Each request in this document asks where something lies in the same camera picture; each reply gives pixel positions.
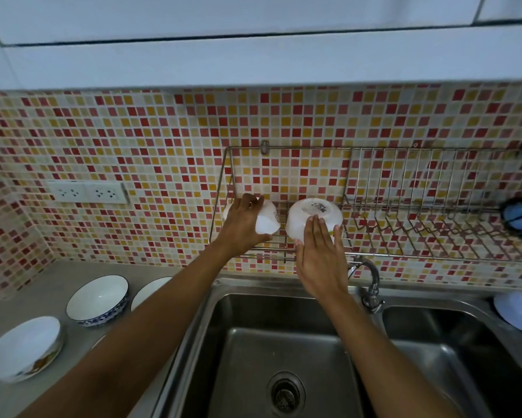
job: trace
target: wall-mounted dish rack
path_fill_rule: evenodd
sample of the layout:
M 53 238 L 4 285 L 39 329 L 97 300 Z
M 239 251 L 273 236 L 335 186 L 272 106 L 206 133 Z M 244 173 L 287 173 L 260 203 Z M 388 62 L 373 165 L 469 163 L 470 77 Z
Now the wall-mounted dish rack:
M 209 242 L 228 202 L 244 192 L 263 193 L 277 206 L 282 226 L 272 241 L 243 257 L 293 261 L 288 210 L 315 196 L 341 208 L 351 264 L 365 255 L 522 262 L 522 239 L 506 232 L 497 210 L 522 195 L 521 154 L 494 148 L 227 147 Z

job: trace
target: hand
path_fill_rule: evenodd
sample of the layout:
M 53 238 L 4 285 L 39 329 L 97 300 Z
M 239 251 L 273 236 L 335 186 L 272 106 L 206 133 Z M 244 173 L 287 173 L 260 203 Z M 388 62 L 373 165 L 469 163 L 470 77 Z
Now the hand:
M 228 249 L 230 257 L 239 256 L 246 251 L 272 239 L 272 235 L 259 235 L 255 231 L 257 214 L 263 207 L 265 198 L 257 199 L 250 193 L 236 198 L 228 211 L 228 217 L 223 224 L 215 242 Z
M 340 226 L 334 227 L 334 244 L 323 218 L 307 219 L 303 233 L 304 244 L 294 241 L 298 277 L 319 303 L 333 302 L 348 295 L 348 263 L 340 238 Z

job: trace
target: white cup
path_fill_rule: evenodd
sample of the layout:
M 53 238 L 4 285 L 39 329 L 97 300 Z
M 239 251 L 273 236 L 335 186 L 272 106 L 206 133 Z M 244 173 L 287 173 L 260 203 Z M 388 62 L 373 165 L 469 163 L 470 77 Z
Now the white cup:
M 229 203 L 223 211 L 223 221 L 228 217 L 228 212 L 231 207 Z M 255 222 L 255 232 L 258 235 L 269 234 L 273 235 L 280 229 L 280 222 L 278 221 L 277 207 L 269 201 L 265 200 L 263 207 L 257 215 L 257 222 Z
M 342 225 L 342 213 L 334 203 L 319 198 L 306 198 L 294 203 L 288 211 L 288 221 L 286 222 L 287 235 L 292 239 L 299 239 L 303 243 L 306 221 L 315 214 L 325 220 L 327 230 L 331 237 L 334 237 L 334 227 Z

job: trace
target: drain strainer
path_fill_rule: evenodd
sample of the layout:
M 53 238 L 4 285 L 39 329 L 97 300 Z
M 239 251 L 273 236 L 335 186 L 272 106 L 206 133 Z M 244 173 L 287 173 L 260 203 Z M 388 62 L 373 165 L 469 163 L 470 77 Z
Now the drain strainer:
M 306 402 L 306 391 L 298 377 L 282 371 L 271 377 L 267 384 L 267 396 L 271 409 L 278 416 L 294 416 L 301 412 Z

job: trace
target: faucet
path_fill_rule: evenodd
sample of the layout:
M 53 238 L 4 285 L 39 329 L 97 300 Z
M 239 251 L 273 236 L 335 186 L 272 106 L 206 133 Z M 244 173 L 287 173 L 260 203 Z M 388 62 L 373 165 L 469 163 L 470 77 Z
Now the faucet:
M 370 314 L 375 314 L 377 311 L 381 309 L 381 306 L 384 304 L 382 300 L 379 299 L 379 270 L 375 266 L 373 262 L 367 259 L 362 259 L 361 263 L 355 265 L 351 271 L 348 273 L 348 277 L 352 275 L 352 273 L 357 270 L 362 265 L 369 268 L 371 273 L 371 284 L 368 287 L 368 290 L 362 295 L 362 303 L 368 310 Z

